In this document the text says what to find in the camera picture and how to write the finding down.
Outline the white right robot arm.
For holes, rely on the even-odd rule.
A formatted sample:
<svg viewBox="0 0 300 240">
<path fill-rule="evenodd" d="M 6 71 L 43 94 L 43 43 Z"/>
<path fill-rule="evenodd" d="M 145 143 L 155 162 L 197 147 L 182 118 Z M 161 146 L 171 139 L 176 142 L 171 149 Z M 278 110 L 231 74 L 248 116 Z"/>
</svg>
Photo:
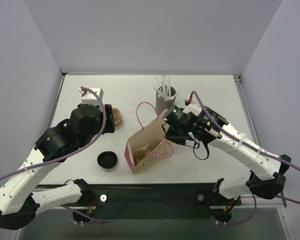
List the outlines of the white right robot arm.
<svg viewBox="0 0 300 240">
<path fill-rule="evenodd" d="M 265 155 L 265 150 L 238 132 L 217 112 L 190 105 L 185 109 L 173 106 L 164 113 L 163 119 L 179 137 L 202 143 L 205 148 L 218 148 L 250 170 L 234 179 L 220 178 L 211 192 L 215 203 L 223 204 L 245 194 L 272 200 L 283 190 L 284 174 L 289 166 L 272 159 L 271 153 Z"/>
</svg>

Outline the beige pink paper bag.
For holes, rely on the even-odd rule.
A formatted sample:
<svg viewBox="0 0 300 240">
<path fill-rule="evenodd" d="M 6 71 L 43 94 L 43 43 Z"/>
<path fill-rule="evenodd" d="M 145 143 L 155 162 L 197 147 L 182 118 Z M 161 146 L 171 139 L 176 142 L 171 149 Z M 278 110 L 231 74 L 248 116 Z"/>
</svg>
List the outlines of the beige pink paper bag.
<svg viewBox="0 0 300 240">
<path fill-rule="evenodd" d="M 128 138 L 124 150 L 126 162 L 135 175 L 174 154 L 171 142 L 166 139 L 169 125 L 163 120 L 163 114 L 155 111 L 156 118 L 148 125 L 143 125 L 139 118 L 139 108 L 142 104 L 151 106 L 153 110 L 156 109 L 151 103 L 143 101 L 135 110 L 140 130 Z"/>
</svg>

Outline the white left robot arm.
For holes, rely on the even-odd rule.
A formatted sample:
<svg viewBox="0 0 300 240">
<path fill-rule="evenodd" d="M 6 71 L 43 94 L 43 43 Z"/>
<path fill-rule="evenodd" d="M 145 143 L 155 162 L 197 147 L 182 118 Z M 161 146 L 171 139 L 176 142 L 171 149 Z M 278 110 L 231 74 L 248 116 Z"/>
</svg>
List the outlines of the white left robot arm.
<svg viewBox="0 0 300 240">
<path fill-rule="evenodd" d="M 94 193 L 84 179 L 73 180 L 61 187 L 34 192 L 48 173 L 58 167 L 60 157 L 86 147 L 98 133 L 114 133 L 113 108 L 79 104 L 69 118 L 48 128 L 37 140 L 28 158 L 0 188 L 0 229 L 18 230 L 49 209 L 66 205 L 89 205 Z"/>
</svg>

